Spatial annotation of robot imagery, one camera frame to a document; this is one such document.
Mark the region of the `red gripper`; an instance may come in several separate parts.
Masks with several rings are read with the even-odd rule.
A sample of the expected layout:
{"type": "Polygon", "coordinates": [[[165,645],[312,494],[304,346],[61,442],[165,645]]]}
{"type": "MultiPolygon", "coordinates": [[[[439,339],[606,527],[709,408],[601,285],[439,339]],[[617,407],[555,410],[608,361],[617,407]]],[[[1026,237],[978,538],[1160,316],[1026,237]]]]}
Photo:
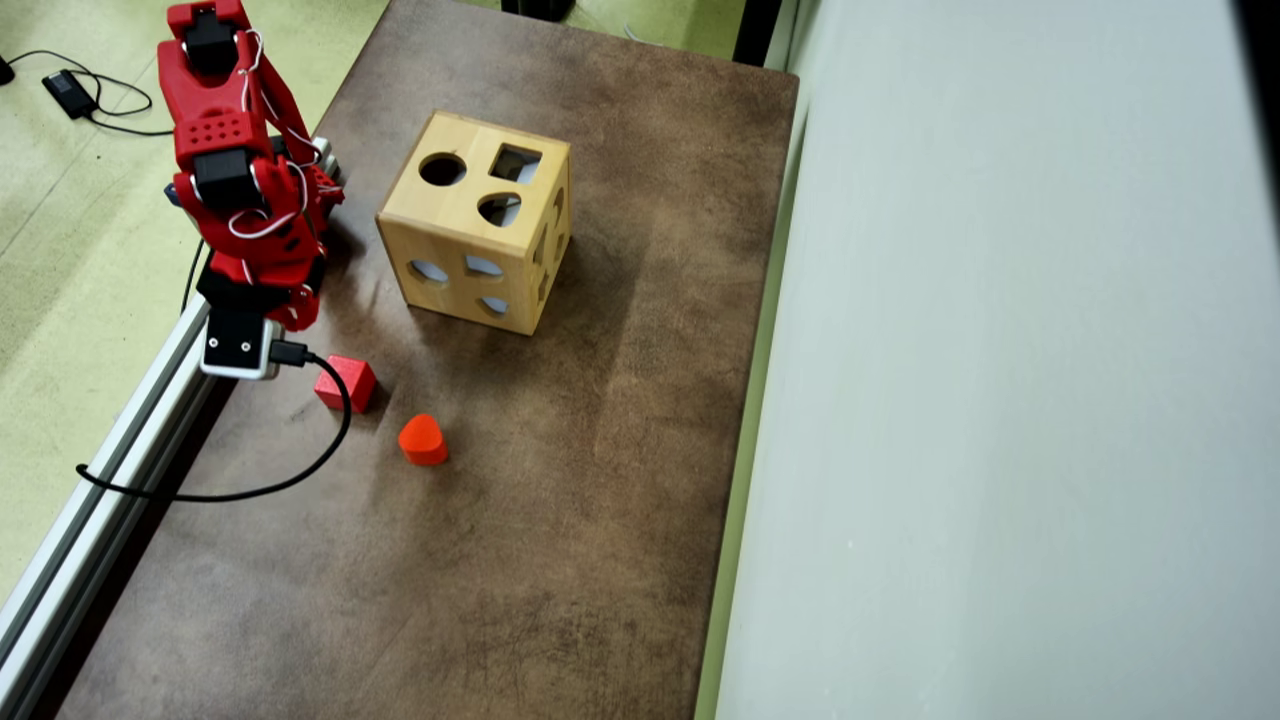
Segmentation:
{"type": "Polygon", "coordinates": [[[232,206],[204,200],[205,293],[289,293],[284,328],[310,328],[326,272],[326,191],[273,192],[232,206]]]}

